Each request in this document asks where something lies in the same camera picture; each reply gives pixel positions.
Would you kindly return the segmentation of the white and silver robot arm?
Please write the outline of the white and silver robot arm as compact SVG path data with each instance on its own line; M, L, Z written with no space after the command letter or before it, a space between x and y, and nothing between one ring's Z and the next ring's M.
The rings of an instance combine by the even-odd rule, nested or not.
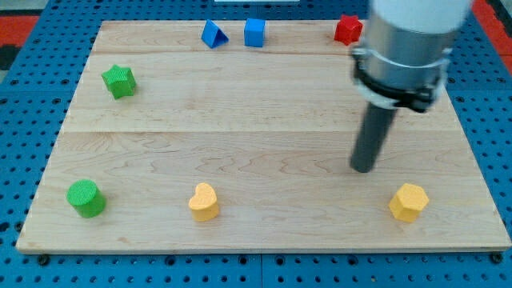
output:
M473 0L371 0L359 44L351 50L353 80L367 101L350 158L372 171L401 108L425 113L447 80L449 55Z

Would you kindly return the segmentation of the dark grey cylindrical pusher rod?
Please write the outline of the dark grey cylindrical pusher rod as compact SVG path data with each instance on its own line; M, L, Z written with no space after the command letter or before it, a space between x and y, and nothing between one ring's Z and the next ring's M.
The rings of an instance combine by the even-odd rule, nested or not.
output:
M367 105L350 158L350 167L359 173L371 172L394 122L396 110Z

